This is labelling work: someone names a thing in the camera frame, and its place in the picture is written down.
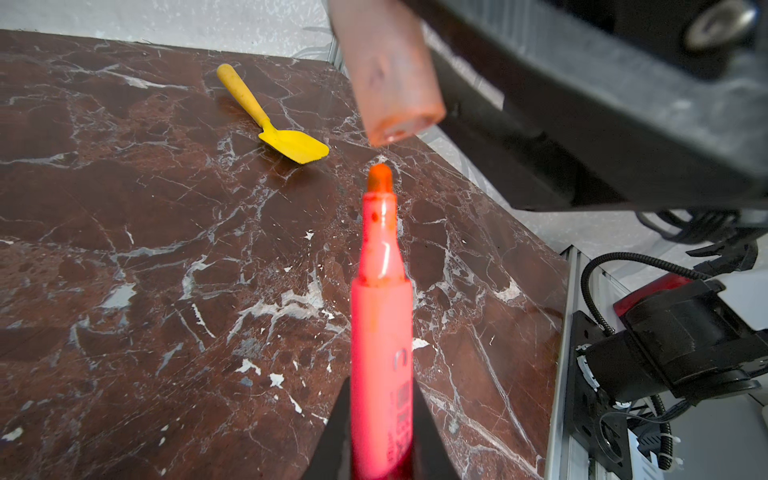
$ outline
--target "spatula handle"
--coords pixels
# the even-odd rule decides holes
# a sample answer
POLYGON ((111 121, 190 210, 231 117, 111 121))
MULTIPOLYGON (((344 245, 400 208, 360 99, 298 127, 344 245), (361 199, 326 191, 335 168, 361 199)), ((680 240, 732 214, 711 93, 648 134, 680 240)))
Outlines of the spatula handle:
POLYGON ((270 118, 264 113, 264 109, 261 108, 259 102, 256 101, 256 98, 250 93, 250 90, 243 82, 243 79, 240 78, 235 69, 232 68, 232 65, 226 63, 219 65, 219 68, 216 70, 216 75, 218 75, 219 80, 221 80, 221 83, 227 87, 227 90, 232 96, 235 97, 237 103, 239 103, 240 106, 253 117, 260 127, 264 130, 274 128, 272 122, 270 122, 270 118))

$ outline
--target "metal screw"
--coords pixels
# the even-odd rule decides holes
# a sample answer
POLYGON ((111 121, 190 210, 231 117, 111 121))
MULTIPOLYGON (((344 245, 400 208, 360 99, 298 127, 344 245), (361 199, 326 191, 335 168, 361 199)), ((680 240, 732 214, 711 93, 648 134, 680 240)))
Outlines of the metal screw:
POLYGON ((752 29, 757 8, 747 0, 722 0, 701 13, 685 32, 685 48, 702 51, 738 41, 752 29))

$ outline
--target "yellow spatula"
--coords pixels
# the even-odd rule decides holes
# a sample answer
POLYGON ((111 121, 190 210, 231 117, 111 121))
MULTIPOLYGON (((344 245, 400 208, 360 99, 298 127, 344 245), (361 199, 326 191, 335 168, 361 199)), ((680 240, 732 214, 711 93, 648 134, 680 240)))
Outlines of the yellow spatula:
POLYGON ((275 150, 298 164, 308 164, 328 154, 328 147, 323 142, 315 140, 302 131, 277 130, 273 127, 270 118, 264 113, 261 105, 250 93, 232 65, 220 65, 216 74, 221 83, 235 97, 237 103, 245 108, 245 111, 264 129, 259 134, 259 138, 272 145, 275 150))

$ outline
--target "marble table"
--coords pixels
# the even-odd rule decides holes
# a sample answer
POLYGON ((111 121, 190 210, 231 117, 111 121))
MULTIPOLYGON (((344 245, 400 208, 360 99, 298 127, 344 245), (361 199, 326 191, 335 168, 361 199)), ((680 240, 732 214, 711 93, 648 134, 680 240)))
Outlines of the marble table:
POLYGON ((367 169, 399 193, 415 370, 464 478, 541 478, 565 262, 320 61, 0 31, 3 478, 299 478, 349 374, 367 169), (216 78, 231 63, 300 167, 216 78))

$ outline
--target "spatula head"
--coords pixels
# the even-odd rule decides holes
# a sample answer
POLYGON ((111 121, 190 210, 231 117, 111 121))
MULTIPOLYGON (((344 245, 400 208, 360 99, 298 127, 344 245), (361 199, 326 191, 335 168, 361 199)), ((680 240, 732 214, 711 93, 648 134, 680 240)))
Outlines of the spatula head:
POLYGON ((275 150, 298 164, 308 164, 328 154, 328 147, 302 131, 271 130, 259 134, 259 138, 275 150))

